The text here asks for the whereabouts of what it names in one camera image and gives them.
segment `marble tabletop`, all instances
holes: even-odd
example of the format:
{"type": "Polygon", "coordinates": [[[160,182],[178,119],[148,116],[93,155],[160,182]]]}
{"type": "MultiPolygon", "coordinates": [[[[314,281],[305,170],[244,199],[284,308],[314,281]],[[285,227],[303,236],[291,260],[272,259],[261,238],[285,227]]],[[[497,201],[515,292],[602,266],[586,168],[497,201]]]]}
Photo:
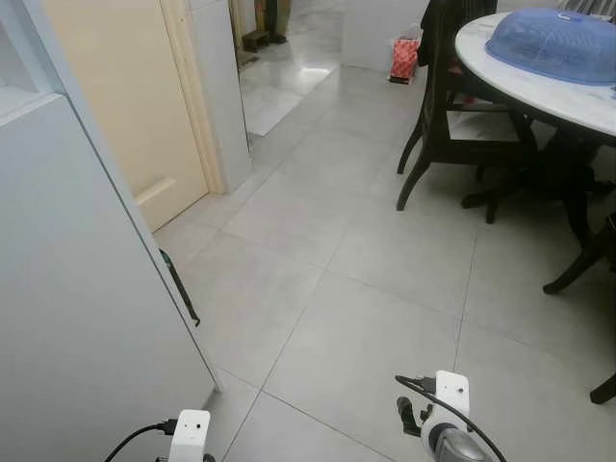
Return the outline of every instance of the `marble tabletop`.
{"type": "Polygon", "coordinates": [[[497,90],[544,113],[616,137],[616,91],[572,84],[503,63],[485,51],[485,43],[508,13],[483,16],[465,25],[455,38],[458,58],[497,90]]]}

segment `blue food cover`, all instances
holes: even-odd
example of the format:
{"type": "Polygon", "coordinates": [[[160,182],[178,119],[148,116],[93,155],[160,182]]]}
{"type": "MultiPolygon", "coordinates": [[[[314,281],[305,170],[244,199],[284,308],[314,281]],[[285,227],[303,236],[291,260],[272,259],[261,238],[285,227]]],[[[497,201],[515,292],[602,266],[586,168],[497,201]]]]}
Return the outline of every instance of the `blue food cover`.
{"type": "Polygon", "coordinates": [[[586,14],[518,10],[500,22],[486,50],[498,60],[554,79],[616,83],[616,26],[586,14]]]}

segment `black cable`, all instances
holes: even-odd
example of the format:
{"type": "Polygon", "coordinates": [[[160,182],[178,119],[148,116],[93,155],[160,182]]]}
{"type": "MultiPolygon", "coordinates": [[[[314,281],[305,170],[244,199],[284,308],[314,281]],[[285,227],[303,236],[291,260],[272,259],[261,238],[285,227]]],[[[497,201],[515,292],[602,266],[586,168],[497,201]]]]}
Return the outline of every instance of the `black cable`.
{"type": "Polygon", "coordinates": [[[134,431],[129,436],[127,436],[119,445],[117,445],[114,450],[112,450],[112,453],[107,456],[107,458],[105,459],[105,462],[111,462],[111,460],[114,457],[116,457],[117,453],[120,452],[122,448],[124,448],[136,436],[139,436],[142,433],[145,433],[151,430],[161,430],[167,436],[171,436],[175,432],[175,426],[177,426],[177,419],[169,419],[162,423],[148,425],[148,426],[145,426],[144,428],[140,428],[139,430],[134,431]]]}
{"type": "Polygon", "coordinates": [[[434,397],[432,394],[424,391],[424,389],[420,385],[418,385],[418,383],[420,383],[418,379],[408,378],[408,377],[405,377],[404,375],[396,375],[396,380],[402,385],[404,385],[405,387],[413,390],[415,393],[419,393],[424,398],[428,398],[430,401],[438,404],[441,407],[444,407],[445,409],[450,411],[451,414],[461,419],[466,425],[472,428],[473,431],[477,435],[479,435],[483,441],[485,441],[485,443],[490,447],[490,449],[494,452],[494,454],[499,458],[500,462],[507,462],[507,460],[504,458],[504,455],[502,455],[502,453],[499,451],[497,446],[492,442],[492,440],[488,438],[487,435],[483,433],[483,431],[481,431],[481,428],[479,428],[471,419],[466,417],[464,414],[462,414],[460,411],[458,411],[454,407],[449,406],[446,402],[441,401],[440,399],[434,397]]]}

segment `cream door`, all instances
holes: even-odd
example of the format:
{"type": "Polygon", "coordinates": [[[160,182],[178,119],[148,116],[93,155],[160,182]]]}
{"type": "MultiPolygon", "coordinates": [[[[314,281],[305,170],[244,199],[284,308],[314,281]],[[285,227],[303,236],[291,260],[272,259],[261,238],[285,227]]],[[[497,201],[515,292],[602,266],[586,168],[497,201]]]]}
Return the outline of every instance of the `cream door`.
{"type": "Polygon", "coordinates": [[[159,0],[43,0],[152,231],[207,192],[159,0]]]}

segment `cabinet door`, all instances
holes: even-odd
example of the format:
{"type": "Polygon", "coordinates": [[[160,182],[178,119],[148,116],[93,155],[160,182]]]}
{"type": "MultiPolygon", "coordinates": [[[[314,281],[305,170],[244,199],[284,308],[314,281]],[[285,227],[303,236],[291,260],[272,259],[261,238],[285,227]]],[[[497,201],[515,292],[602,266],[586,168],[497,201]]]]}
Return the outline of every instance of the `cabinet door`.
{"type": "Polygon", "coordinates": [[[158,0],[43,0],[154,231],[207,192],[158,0]]]}
{"type": "MultiPolygon", "coordinates": [[[[0,448],[6,460],[103,460],[138,427],[214,389],[67,101],[0,117],[0,448]]],[[[167,455],[144,435],[118,461],[167,455]]]]}

